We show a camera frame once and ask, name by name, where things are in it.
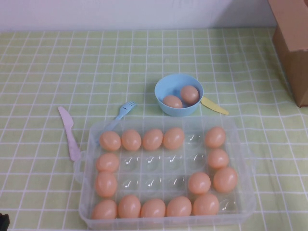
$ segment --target egg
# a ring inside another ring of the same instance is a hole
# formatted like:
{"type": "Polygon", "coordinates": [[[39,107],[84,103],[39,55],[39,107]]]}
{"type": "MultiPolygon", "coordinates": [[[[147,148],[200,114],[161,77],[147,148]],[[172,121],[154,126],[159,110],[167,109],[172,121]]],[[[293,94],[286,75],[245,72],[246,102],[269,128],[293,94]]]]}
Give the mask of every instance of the egg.
{"type": "Polygon", "coordinates": [[[92,219],[115,219],[117,215],[116,203],[113,200],[99,202],[92,212],[92,219]]]}
{"type": "Polygon", "coordinates": [[[178,196],[172,199],[166,210],[167,217],[190,216],[192,213],[192,203],[185,196],[178,196]]]}
{"type": "Polygon", "coordinates": [[[141,204],[134,195],[127,195],[122,198],[118,206],[120,218],[138,218],[140,215],[141,204]]]}
{"type": "Polygon", "coordinates": [[[105,150],[114,152],[121,147],[121,138],[114,131],[105,131],[100,136],[100,145],[105,150]]]}
{"type": "Polygon", "coordinates": [[[117,181],[111,172],[100,172],[95,181],[95,189],[101,197],[111,197],[117,189],[117,181]]]}
{"type": "Polygon", "coordinates": [[[181,98],[189,105],[197,103],[200,99],[198,90],[192,85],[186,85],[181,89],[181,98]]]}
{"type": "Polygon", "coordinates": [[[209,148],[219,148],[225,140],[226,131],[221,127],[213,127],[205,135],[205,145],[209,148]]]}
{"type": "Polygon", "coordinates": [[[160,199],[145,202],[141,208],[142,218],[163,218],[166,214],[166,205],[160,199]]]}
{"type": "Polygon", "coordinates": [[[96,161],[96,169],[99,172],[114,172],[119,168],[119,165],[119,158],[114,153],[105,153],[101,155],[96,161]]]}
{"type": "Polygon", "coordinates": [[[204,194],[211,187],[210,177],[204,172],[196,172],[189,177],[188,189],[194,194],[204,194]]]}
{"type": "Polygon", "coordinates": [[[174,96],[174,95],[168,95],[163,99],[163,103],[169,107],[173,107],[173,108],[182,108],[183,104],[182,101],[174,96]]]}
{"type": "Polygon", "coordinates": [[[154,151],[159,148],[163,142],[163,136],[163,132],[156,128],[147,131],[142,139],[144,149],[154,151]]]}
{"type": "Polygon", "coordinates": [[[213,194],[199,196],[193,203],[192,212],[196,216],[216,215],[219,211],[219,201],[213,194]]]}
{"type": "Polygon", "coordinates": [[[183,145],[184,132],[180,128],[171,128],[165,132],[163,145],[169,150],[176,150],[183,145]]]}
{"type": "Polygon", "coordinates": [[[141,146],[141,136],[134,129],[129,129],[122,134],[123,147],[128,151],[136,151],[141,146]]]}
{"type": "Polygon", "coordinates": [[[214,149],[208,154],[207,163],[212,169],[226,167],[229,163],[228,154],[220,148],[214,149]]]}
{"type": "Polygon", "coordinates": [[[213,186],[219,193],[230,193],[236,183],[237,174],[231,167],[224,167],[214,174],[213,186]]]}

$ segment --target grid pattern tablecloth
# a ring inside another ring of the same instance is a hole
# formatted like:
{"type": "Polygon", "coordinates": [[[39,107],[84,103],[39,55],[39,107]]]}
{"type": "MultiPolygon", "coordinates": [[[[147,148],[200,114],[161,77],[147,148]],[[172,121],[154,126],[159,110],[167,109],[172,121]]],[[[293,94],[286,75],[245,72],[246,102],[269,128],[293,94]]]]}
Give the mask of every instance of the grid pattern tablecloth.
{"type": "MultiPolygon", "coordinates": [[[[86,150],[89,127],[166,116],[156,82],[186,73],[230,112],[257,157],[257,210],[242,225],[200,230],[302,231],[308,225],[308,108],[299,109],[271,42],[273,28],[0,34],[0,212],[12,230],[85,230],[57,107],[86,150]]],[[[200,105],[192,115],[217,115],[200,105]]]]}

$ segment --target blue plastic fork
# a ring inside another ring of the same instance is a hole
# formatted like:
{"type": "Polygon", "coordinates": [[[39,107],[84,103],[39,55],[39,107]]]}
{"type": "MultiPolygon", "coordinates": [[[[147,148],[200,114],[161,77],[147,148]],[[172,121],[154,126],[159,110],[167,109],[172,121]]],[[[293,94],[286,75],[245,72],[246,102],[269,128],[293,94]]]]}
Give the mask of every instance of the blue plastic fork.
{"type": "MultiPolygon", "coordinates": [[[[122,119],[128,112],[130,112],[130,110],[136,106],[137,104],[134,102],[134,101],[129,101],[125,104],[123,104],[121,107],[120,107],[120,112],[119,112],[119,115],[113,120],[110,122],[110,124],[108,124],[106,127],[104,127],[103,129],[103,132],[104,131],[111,131],[113,130],[119,123],[119,120],[122,119]]],[[[96,140],[96,143],[97,145],[100,145],[100,136],[101,136],[101,133],[98,135],[98,137],[95,139],[96,140]]]]}

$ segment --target pink plastic knife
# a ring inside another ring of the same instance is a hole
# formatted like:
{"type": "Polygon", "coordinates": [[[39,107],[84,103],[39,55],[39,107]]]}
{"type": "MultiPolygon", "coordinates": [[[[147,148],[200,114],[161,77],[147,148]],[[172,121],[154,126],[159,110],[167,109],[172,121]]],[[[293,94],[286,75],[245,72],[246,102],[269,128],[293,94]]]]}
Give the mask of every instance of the pink plastic knife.
{"type": "Polygon", "coordinates": [[[78,145],[75,141],[75,138],[72,132],[72,127],[74,125],[73,119],[65,108],[58,107],[58,110],[60,112],[61,118],[63,120],[64,128],[66,131],[68,149],[69,149],[71,160],[76,161],[80,159],[81,153],[80,153],[80,150],[78,148],[78,145]]]}

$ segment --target brown cardboard box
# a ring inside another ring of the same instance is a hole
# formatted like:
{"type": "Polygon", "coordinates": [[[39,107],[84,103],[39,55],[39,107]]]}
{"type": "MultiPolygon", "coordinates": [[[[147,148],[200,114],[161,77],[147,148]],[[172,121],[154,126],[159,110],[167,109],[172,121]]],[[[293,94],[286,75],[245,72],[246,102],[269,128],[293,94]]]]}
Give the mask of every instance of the brown cardboard box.
{"type": "Polygon", "coordinates": [[[273,43],[298,107],[308,106],[308,0],[269,0],[273,43]]]}

